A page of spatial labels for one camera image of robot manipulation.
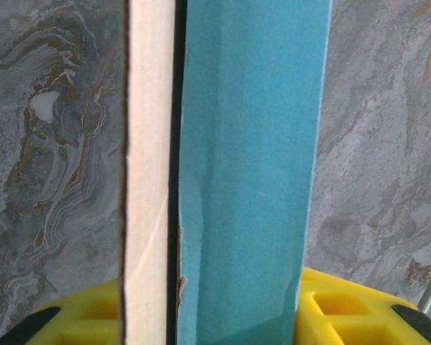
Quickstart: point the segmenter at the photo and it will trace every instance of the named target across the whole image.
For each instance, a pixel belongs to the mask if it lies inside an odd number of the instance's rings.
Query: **marble wall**
[[[307,265],[417,302],[431,278],[431,0],[335,0]]]
[[[117,276],[119,1],[0,0],[0,334]]]

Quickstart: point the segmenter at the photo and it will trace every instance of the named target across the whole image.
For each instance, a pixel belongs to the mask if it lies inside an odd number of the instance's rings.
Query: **marble veining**
[[[307,264],[418,302],[431,278],[431,0],[334,0]]]
[[[0,1],[0,335],[117,276],[119,1]]]

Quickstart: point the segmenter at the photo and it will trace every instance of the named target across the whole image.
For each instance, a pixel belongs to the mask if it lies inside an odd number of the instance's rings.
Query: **dark gap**
[[[126,194],[128,173],[128,85],[129,85],[129,0],[123,0],[121,26],[123,31],[123,99],[121,100],[120,138],[120,200],[119,200],[119,338],[124,344],[126,338],[126,301],[124,296],[124,272],[126,262]]]
[[[185,29],[187,0],[175,2],[174,75],[172,82],[172,113],[170,142],[170,177],[168,203],[167,249],[167,344],[177,343],[177,284],[180,279],[179,238],[179,153],[182,118],[182,89],[185,67]]]

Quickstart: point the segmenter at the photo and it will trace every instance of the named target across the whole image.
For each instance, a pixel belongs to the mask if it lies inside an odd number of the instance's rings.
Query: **teal cardboard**
[[[291,344],[330,0],[188,0],[181,345]]]

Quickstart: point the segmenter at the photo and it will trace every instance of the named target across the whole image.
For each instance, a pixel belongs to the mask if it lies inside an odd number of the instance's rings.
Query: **teal board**
[[[291,344],[330,0],[188,0],[180,345]]]

